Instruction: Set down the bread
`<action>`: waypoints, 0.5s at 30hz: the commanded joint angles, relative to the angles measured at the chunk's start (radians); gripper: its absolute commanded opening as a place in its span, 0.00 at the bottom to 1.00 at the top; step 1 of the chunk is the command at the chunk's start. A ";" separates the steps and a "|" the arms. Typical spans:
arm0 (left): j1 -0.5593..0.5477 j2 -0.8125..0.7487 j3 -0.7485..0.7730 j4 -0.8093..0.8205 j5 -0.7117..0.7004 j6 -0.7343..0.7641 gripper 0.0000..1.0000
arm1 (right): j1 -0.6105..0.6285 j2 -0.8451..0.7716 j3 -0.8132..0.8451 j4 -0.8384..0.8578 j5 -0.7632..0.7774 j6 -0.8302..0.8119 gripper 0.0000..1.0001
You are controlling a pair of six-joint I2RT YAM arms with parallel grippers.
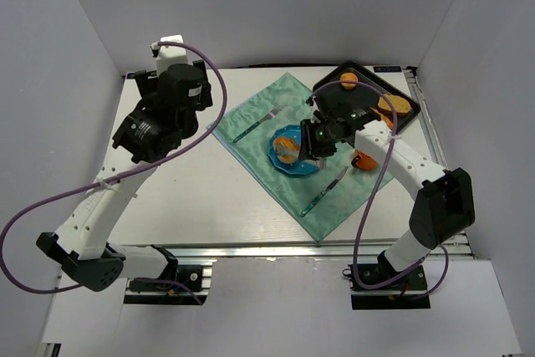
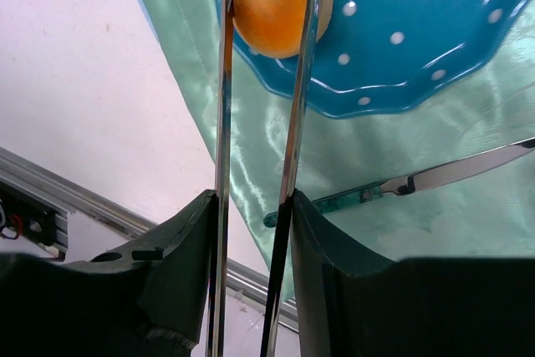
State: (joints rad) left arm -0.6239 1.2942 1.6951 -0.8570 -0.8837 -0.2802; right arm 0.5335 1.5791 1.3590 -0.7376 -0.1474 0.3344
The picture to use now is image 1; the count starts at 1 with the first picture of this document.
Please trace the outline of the orange ring donut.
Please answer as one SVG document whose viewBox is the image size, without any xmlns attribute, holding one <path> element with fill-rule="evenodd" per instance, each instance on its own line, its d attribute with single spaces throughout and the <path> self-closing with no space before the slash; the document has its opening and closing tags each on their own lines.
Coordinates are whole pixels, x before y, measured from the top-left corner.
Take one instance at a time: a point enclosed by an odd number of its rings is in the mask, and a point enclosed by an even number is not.
<svg viewBox="0 0 535 357">
<path fill-rule="evenodd" d="M 300 144 L 292 138 L 279 136 L 273 141 L 273 149 L 279 161 L 290 165 L 298 160 Z"/>
</svg>

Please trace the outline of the metal tongs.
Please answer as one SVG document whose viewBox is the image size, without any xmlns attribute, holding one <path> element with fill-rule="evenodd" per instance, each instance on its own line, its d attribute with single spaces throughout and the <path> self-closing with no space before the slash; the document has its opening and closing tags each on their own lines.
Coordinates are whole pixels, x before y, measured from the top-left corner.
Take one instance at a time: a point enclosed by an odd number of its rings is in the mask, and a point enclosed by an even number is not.
<svg viewBox="0 0 535 357">
<path fill-rule="evenodd" d="M 327 161 L 325 159 L 318 159 L 318 160 L 312 160 L 312 159 L 299 159 L 299 152 L 300 148 L 298 145 L 293 145 L 288 142 L 278 142 L 277 144 L 273 144 L 273 149 L 275 150 L 275 154 L 277 159 L 285 166 L 293 165 L 296 163 L 307 163 L 312 166 L 316 166 L 319 169 L 325 169 L 327 166 Z"/>
</svg>

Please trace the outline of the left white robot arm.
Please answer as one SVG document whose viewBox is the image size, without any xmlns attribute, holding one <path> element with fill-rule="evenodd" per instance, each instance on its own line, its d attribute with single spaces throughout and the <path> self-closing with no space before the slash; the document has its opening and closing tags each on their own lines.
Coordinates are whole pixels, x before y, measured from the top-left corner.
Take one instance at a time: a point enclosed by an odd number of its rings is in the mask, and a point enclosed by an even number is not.
<svg viewBox="0 0 535 357">
<path fill-rule="evenodd" d="M 212 106 L 206 65 L 172 64 L 155 77 L 135 73 L 141 98 L 111 138 L 96 188 L 71 217 L 36 244 L 76 283 L 95 292 L 118 278 L 173 280 L 178 262 L 163 247 L 122 246 L 108 241 L 121 215 L 166 157 L 198 129 L 197 112 Z"/>
</svg>

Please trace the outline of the small round bun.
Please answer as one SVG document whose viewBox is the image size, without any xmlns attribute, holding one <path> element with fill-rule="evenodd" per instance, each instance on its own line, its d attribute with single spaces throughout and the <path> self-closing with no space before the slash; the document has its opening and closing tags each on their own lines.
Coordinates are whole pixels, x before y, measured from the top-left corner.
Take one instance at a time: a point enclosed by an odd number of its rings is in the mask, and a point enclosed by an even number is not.
<svg viewBox="0 0 535 357">
<path fill-rule="evenodd" d="M 353 72 L 343 73 L 340 75 L 339 79 L 341 81 L 340 85 L 344 90 L 354 89 L 359 82 L 358 76 Z"/>
</svg>

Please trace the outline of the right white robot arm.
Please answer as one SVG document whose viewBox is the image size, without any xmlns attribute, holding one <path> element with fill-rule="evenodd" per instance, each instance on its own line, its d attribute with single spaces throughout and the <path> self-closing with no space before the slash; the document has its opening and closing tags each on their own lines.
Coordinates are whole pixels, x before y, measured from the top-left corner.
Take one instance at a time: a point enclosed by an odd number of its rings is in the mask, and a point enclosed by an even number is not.
<svg viewBox="0 0 535 357">
<path fill-rule="evenodd" d="M 399 282 L 444 241 L 476 220 L 470 175 L 448 170 L 406 144 L 380 115 L 364 106 L 312 94 L 306 101 L 312 115 L 300 123 L 302 160 L 320 161 L 336 151 L 339 142 L 351 144 L 391 174 L 414 202 L 407 231 L 377 257 L 376 281 L 358 285 L 366 290 Z"/>
</svg>

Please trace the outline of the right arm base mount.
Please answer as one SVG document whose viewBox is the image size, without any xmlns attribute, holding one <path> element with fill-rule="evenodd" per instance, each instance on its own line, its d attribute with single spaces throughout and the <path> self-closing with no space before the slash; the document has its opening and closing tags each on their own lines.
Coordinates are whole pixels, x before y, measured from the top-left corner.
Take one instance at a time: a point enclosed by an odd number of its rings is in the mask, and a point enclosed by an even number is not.
<svg viewBox="0 0 535 357">
<path fill-rule="evenodd" d="M 418 267 L 400 280 L 380 288 L 377 284 L 385 279 L 380 276 L 377 263 L 360 264 L 358 275 L 360 283 L 355 278 L 351 264 L 342 270 L 343 278 L 349 281 L 351 307 L 355 311 L 431 308 L 423 267 Z"/>
</svg>

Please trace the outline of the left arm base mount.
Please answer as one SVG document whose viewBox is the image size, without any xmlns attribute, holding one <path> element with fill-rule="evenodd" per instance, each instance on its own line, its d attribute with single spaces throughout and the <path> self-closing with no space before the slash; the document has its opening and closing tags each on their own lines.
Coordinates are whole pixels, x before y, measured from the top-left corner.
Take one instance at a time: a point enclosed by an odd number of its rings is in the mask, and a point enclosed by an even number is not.
<svg viewBox="0 0 535 357">
<path fill-rule="evenodd" d="M 130 279 L 125 304 L 201 306 L 211 287 L 211 266 L 179 265 L 164 279 Z"/>
</svg>

